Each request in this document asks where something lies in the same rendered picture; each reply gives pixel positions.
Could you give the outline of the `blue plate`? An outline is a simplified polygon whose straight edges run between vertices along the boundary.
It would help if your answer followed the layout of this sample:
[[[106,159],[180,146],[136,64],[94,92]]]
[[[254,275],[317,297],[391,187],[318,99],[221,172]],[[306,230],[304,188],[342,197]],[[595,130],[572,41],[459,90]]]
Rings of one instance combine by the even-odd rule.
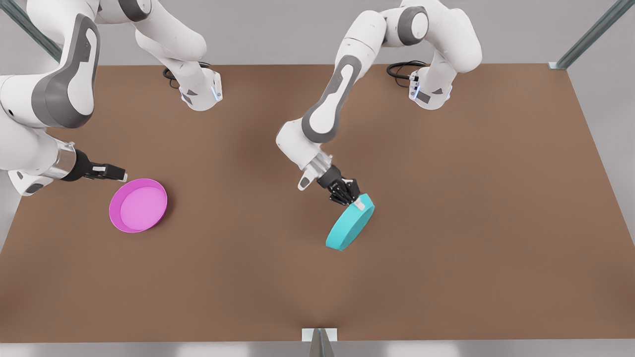
[[[358,210],[353,205],[348,206],[327,235],[326,247],[340,251],[346,249],[367,226],[374,214],[375,205],[368,194],[362,194],[358,199],[362,199],[367,208]]]

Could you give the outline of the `pink plate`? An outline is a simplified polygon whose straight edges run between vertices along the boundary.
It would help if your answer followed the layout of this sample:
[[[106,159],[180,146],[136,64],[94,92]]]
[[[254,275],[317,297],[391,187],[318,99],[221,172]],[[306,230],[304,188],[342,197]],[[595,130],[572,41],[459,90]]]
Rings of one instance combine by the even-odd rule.
[[[125,233],[139,233],[158,224],[166,213],[168,196],[158,181],[139,178],[125,183],[111,199],[109,217]]]

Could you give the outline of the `silver frame post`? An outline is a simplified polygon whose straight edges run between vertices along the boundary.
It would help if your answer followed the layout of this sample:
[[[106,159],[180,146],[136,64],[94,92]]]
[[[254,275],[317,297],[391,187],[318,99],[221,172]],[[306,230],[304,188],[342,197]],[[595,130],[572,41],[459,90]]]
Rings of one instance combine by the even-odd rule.
[[[338,341],[337,328],[302,328],[302,342],[311,342],[309,357],[335,357],[333,341]]]
[[[549,62],[551,70],[567,70],[584,52],[586,52],[605,32],[612,27],[632,6],[635,0],[616,0],[616,2],[597,20],[592,27],[558,61]]]
[[[41,48],[43,48],[57,63],[61,61],[62,49],[45,36],[29,16],[14,0],[0,0],[0,9],[2,9],[16,25],[18,25],[26,34],[30,36]]]

